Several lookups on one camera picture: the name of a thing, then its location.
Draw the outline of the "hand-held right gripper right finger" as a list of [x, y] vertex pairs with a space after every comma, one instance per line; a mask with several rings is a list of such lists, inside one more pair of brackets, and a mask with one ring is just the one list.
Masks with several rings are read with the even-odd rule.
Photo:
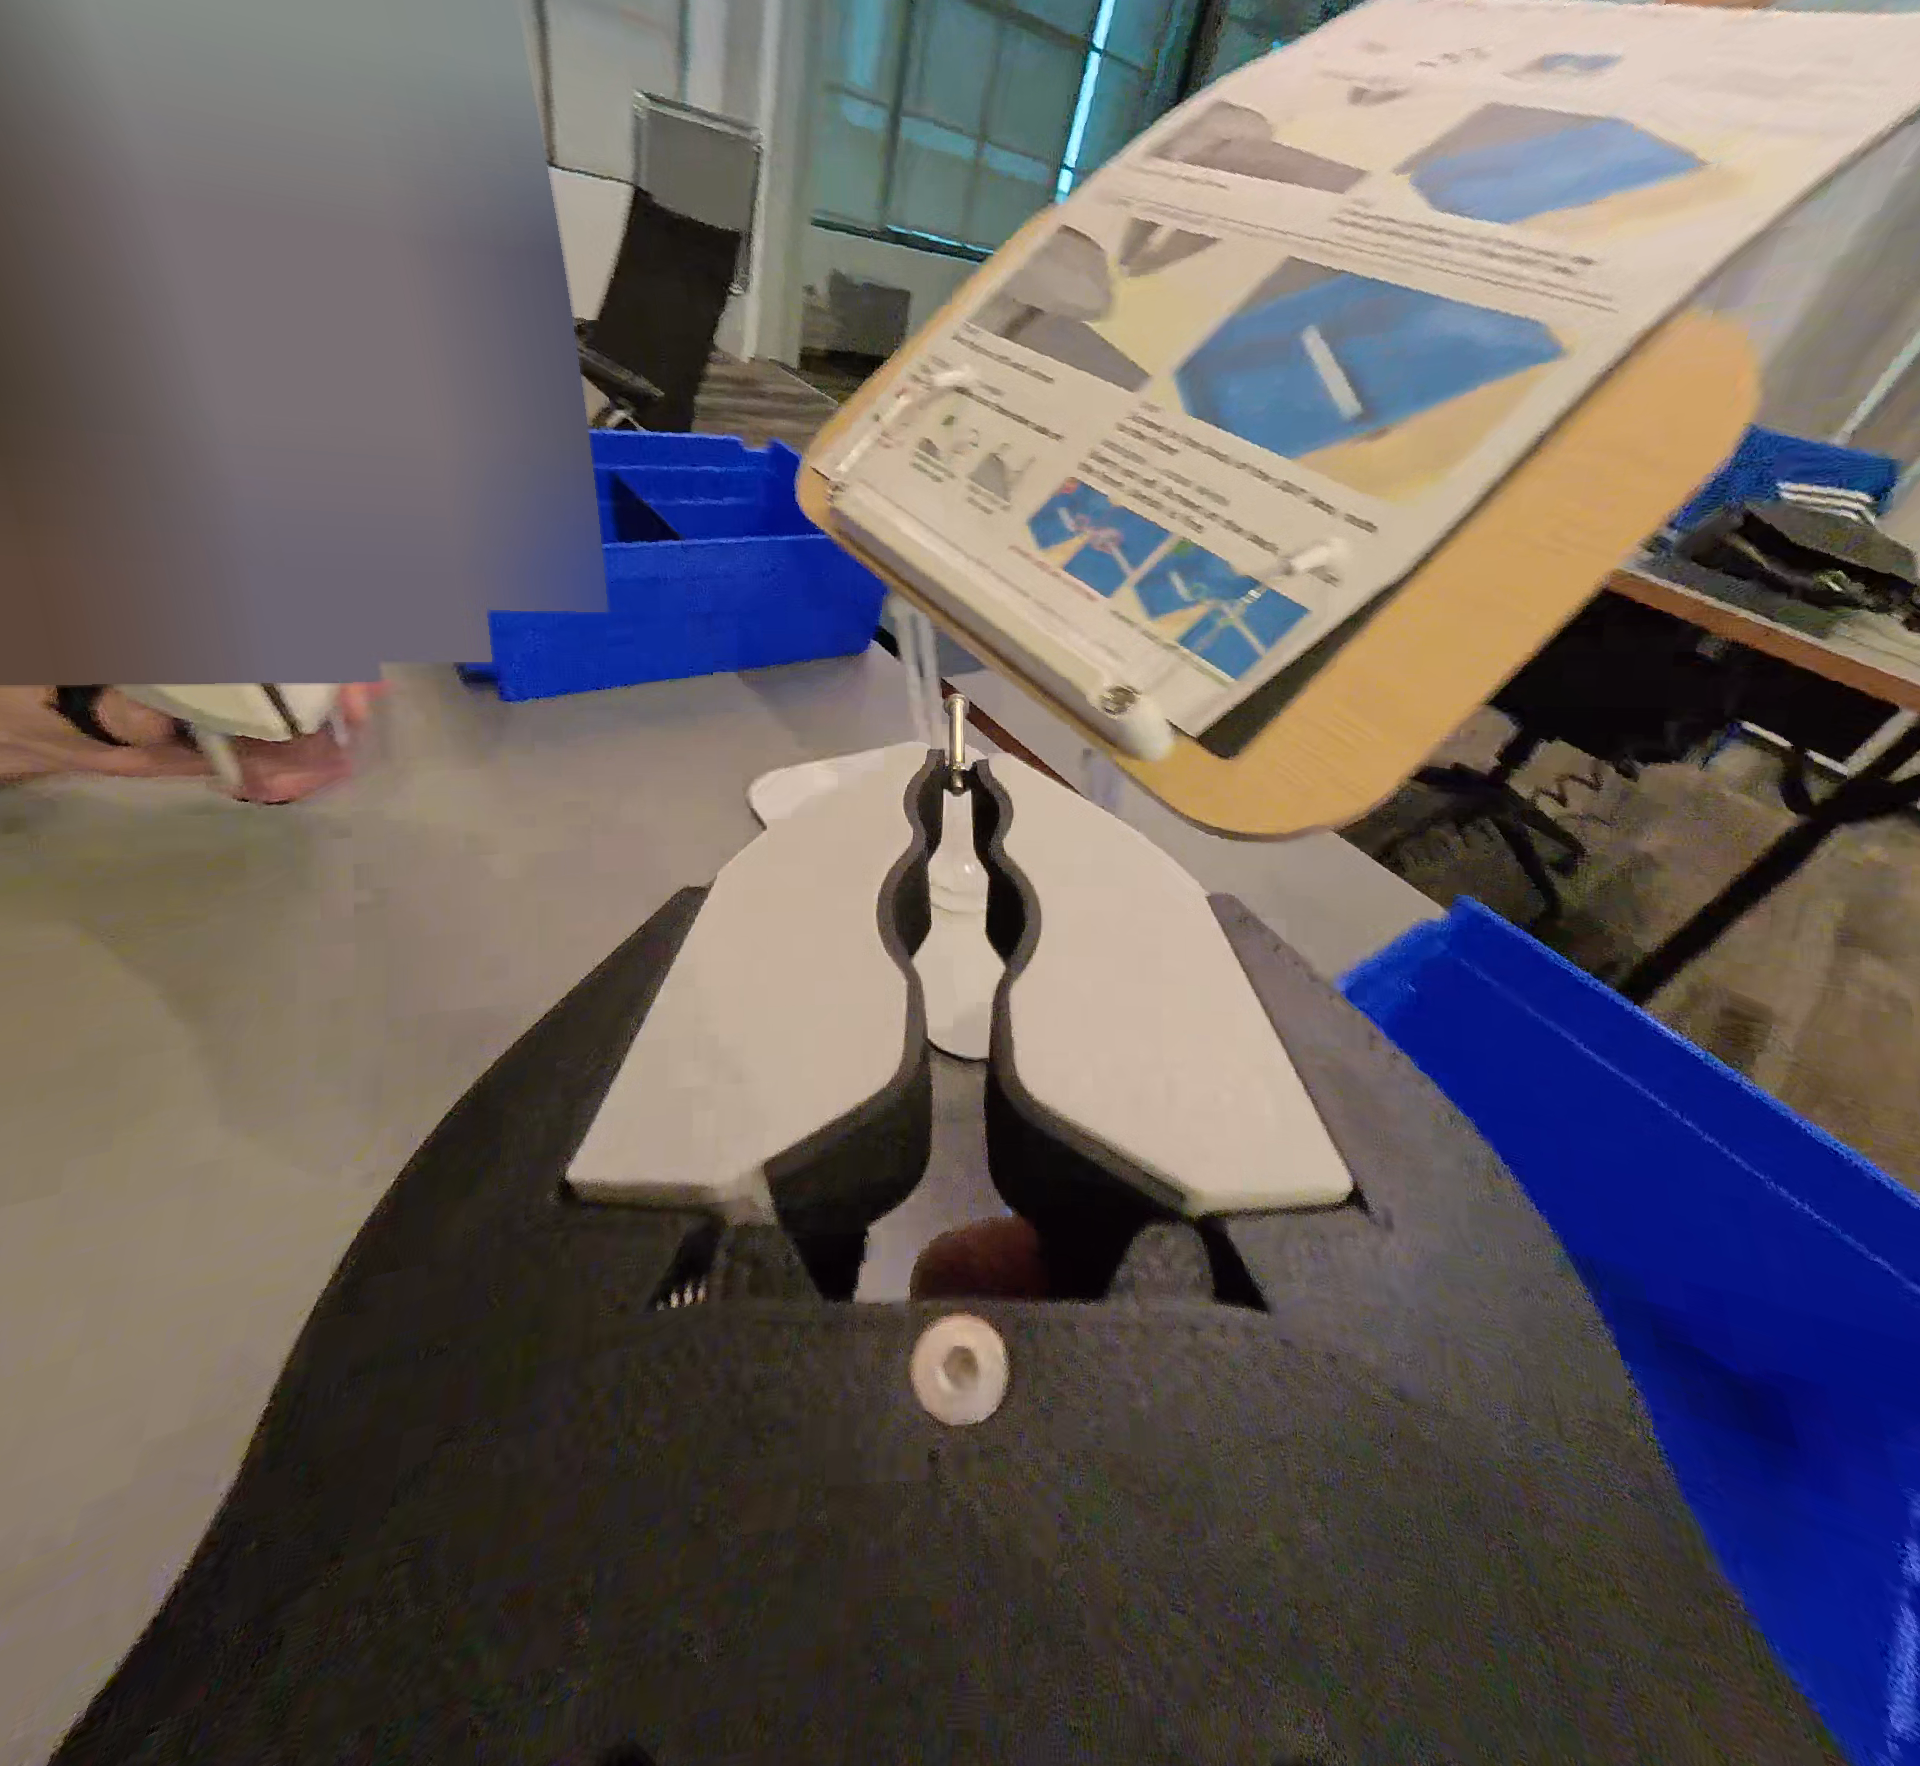
[[1135, 1241], [1356, 1204], [1344, 1160], [1209, 893], [1138, 829], [1015, 763], [971, 773], [988, 878], [986, 1150], [1052, 1293], [1106, 1298]]

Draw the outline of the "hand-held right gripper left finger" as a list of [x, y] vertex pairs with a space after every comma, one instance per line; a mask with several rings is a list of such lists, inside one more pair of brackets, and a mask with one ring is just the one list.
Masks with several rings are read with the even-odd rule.
[[932, 1158], [915, 954], [942, 792], [939, 753], [885, 751], [721, 868], [569, 1158], [576, 1199], [780, 1226], [853, 1295]]

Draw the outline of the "person's left hand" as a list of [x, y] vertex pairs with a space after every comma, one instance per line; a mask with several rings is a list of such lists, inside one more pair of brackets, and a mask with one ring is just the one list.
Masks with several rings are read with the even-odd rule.
[[385, 694], [383, 682], [348, 682], [333, 724], [287, 743], [243, 743], [235, 778], [223, 778], [186, 726], [125, 692], [83, 689], [66, 706], [54, 687], [2, 687], [2, 785], [54, 778], [208, 780], [245, 805], [292, 805], [351, 770], [348, 738]]

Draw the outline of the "white stand base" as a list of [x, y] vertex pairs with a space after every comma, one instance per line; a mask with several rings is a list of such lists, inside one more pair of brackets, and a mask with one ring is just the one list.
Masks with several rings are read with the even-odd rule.
[[[802, 775], [839, 768], [834, 787]], [[944, 758], [920, 743], [775, 773], [782, 807], [750, 790], [763, 834], [711, 881], [655, 1020], [691, 1045], [716, 1091], [772, 1099], [748, 1045], [799, 1055], [802, 1106], [851, 1106], [907, 1079], [932, 1045], [993, 1057], [1003, 979], [1032, 961], [1040, 873], [1020, 854], [1020, 809], [1047, 787], [1027, 770], [971, 768], [966, 807]]]

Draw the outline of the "blue plastic bin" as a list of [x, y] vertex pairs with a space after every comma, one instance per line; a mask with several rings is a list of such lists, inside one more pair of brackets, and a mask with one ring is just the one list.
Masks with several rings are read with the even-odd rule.
[[1878, 525], [1895, 491], [1898, 464], [1888, 456], [1751, 427], [1731, 459], [1670, 515], [1667, 532], [1687, 535], [1739, 505], [1797, 505]]
[[459, 665], [505, 701], [557, 699], [861, 655], [880, 579], [814, 527], [787, 444], [589, 434], [608, 579], [601, 613], [493, 613]]
[[1915, 1192], [1476, 903], [1339, 988], [1569, 1253], [1844, 1754], [1918, 1761]]

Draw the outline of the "black office chair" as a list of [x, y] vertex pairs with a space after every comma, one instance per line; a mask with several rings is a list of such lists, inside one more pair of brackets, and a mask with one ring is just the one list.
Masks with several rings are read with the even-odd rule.
[[1660, 618], [1623, 596], [1599, 596], [1491, 699], [1508, 738], [1486, 768], [1425, 765], [1410, 780], [1410, 807], [1390, 807], [1366, 854], [1400, 868], [1439, 834], [1493, 831], [1540, 903], [1540, 920], [1564, 910], [1562, 881], [1587, 858], [1584, 844], [1525, 797], [1515, 780], [1542, 748], [1560, 743], [1604, 765], [1623, 758], [1643, 728], [1645, 667], [1660, 655]]
[[728, 302], [745, 292], [763, 177], [753, 125], [638, 93], [633, 172], [596, 314], [574, 321], [596, 432], [687, 434]]

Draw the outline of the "wooden instruction board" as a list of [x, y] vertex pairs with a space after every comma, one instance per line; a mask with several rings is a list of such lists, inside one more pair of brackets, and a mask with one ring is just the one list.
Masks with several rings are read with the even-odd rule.
[[[1783, 228], [1817, 211], [1834, 186], [1856, 189], [1856, 174], [1873, 174], [1898, 142], [1913, 137], [1915, 125]], [[1023, 243], [1037, 218], [1013, 243]], [[1778, 233], [1766, 253], [1731, 270], [1729, 289], [1690, 304], [1621, 361], [1356, 625], [1285, 670], [1202, 738], [1175, 736], [1160, 758], [1113, 746], [969, 623], [902, 586], [834, 527], [819, 454], [846, 432], [870, 388], [900, 373], [905, 351], [986, 287], [983, 265], [817, 437], [802, 459], [799, 503], [817, 527], [942, 633], [1108, 753], [1170, 812], [1251, 841], [1331, 831], [1381, 805], [1734, 454], [1758, 417], [1763, 380], [1763, 356], [1739, 307], [1758, 297], [1758, 272], [1775, 267]]]

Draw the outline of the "wooden top table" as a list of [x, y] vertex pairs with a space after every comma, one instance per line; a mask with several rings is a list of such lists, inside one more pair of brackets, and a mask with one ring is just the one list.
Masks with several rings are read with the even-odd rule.
[[1802, 751], [1790, 751], [1780, 790], [1792, 817], [1790, 827], [1618, 976], [1621, 998], [1645, 1008], [1766, 898], [1788, 885], [1839, 831], [1881, 824], [1915, 807], [1915, 633], [1869, 613], [1844, 616], [1829, 633], [1807, 630], [1748, 603], [1707, 594], [1694, 581], [1675, 579], [1660, 562], [1616, 569], [1606, 579], [1606, 591], [1849, 694], [1883, 701], [1903, 719], [1878, 753], [1842, 775], [1827, 795], [1810, 792], [1807, 758]]

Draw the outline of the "printed instruction sheet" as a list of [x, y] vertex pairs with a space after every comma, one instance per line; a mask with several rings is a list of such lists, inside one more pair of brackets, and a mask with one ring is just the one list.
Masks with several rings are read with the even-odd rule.
[[1363, 2], [1000, 248], [819, 454], [834, 527], [1160, 758], [1393, 594], [1915, 93], [1913, 12]]

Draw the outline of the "dark equipment pile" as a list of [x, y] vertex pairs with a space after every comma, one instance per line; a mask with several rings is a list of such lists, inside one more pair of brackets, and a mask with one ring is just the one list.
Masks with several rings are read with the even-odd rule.
[[1918, 564], [1859, 495], [1748, 498], [1694, 525], [1675, 554], [1832, 613], [1878, 613], [1918, 628]]

